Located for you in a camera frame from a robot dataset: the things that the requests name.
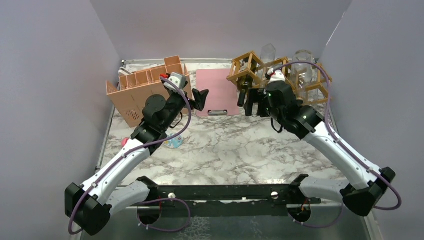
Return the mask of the clear glass bottle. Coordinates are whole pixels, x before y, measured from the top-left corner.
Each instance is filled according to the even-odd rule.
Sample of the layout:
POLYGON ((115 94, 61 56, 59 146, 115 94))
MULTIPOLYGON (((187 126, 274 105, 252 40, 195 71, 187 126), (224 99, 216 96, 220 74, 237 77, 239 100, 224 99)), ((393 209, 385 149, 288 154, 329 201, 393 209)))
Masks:
POLYGON ((276 59, 276 48, 271 44, 267 44, 261 48, 260 60, 263 62, 263 67, 259 71, 263 80, 266 80, 266 73, 269 65, 276 59))

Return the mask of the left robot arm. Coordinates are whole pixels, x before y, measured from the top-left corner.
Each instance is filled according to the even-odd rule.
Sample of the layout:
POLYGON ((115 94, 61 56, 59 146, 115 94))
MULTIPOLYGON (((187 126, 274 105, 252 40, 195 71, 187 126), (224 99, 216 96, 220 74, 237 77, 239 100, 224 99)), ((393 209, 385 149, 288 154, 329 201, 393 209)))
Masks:
POLYGON ((170 140, 167 130, 184 108, 189 111, 205 108, 209 90, 193 89, 192 94, 194 99, 189 99, 183 90, 170 90, 168 99, 160 94, 151 95, 142 110, 141 123, 118 155, 88 180, 80 185, 71 183, 65 189, 64 207, 70 235, 85 231, 93 236, 106 226, 112 213, 119 209, 112 198, 115 188, 163 142, 170 140))

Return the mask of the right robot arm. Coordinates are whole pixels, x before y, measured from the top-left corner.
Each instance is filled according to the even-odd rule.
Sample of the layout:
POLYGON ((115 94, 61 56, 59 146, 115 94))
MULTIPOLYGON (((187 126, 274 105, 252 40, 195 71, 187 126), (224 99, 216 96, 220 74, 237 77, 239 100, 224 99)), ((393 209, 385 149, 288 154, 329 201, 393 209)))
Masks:
POLYGON ((300 204, 307 198, 320 198, 343 203, 352 213, 366 217, 386 193, 395 172, 381 168, 353 149, 325 122, 325 117, 310 105, 295 97, 292 88, 275 81, 265 88, 250 88, 244 104, 246 116, 251 116, 258 104, 258 115, 278 123, 278 133, 296 135, 319 152, 345 176, 345 180, 320 179, 301 174, 288 190, 289 199, 300 204))

